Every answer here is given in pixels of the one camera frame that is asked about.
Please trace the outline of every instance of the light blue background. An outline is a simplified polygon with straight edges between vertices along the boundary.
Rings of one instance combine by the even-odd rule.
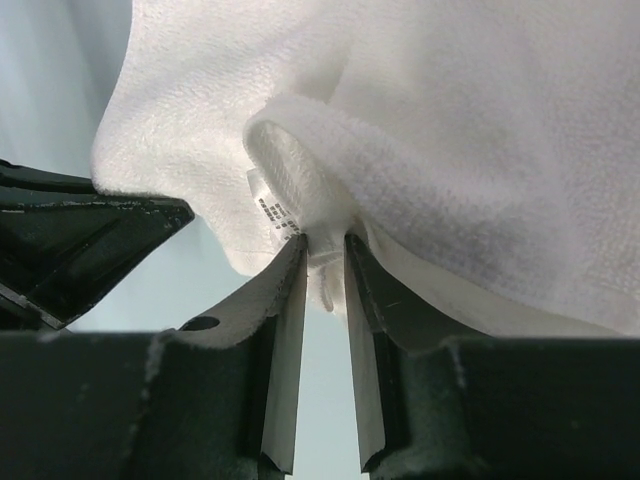
[[[0,158],[89,175],[93,136],[126,49],[130,2],[0,0]],[[198,220],[153,252],[75,328],[180,326],[244,281]],[[358,463],[346,331],[338,319],[311,310],[294,478],[356,479]]]

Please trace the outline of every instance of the white cloth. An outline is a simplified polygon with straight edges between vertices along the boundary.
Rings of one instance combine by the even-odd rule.
[[[253,275],[268,186],[327,309],[355,229],[488,333],[640,333],[640,2],[133,4],[101,190],[186,199]]]

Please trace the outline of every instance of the screw hole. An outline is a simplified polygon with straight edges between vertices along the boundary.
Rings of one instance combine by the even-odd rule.
[[[200,316],[193,318],[187,322],[187,324],[182,327],[182,330],[185,331],[195,331],[195,330],[208,330],[210,328],[215,328],[220,325],[220,320],[215,317],[206,317]]]

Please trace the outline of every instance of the terry cloth fabric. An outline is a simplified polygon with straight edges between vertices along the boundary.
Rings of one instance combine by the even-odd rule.
[[[343,237],[495,335],[640,333],[640,2],[134,0],[94,144],[107,193],[187,200],[239,272]]]

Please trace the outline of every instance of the garment label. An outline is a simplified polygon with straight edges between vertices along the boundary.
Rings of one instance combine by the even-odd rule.
[[[291,237],[300,234],[300,228],[280,201],[271,192],[257,168],[247,172],[253,201],[264,213],[271,225],[271,241],[276,248],[282,247]]]

